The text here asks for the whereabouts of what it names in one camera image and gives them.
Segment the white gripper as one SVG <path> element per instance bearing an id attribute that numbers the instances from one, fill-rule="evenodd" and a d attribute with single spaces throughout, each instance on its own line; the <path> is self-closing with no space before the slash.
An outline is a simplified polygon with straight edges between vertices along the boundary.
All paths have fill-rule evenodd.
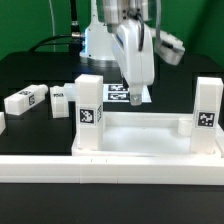
<path id="1" fill-rule="evenodd" d="M 140 23 L 133 19 L 124 21 L 112 35 L 112 52 L 121 74 L 129 85 L 132 106 L 142 104 L 144 86 L 154 82 L 154 54 L 150 28 L 144 26 L 143 48 L 139 50 Z"/>

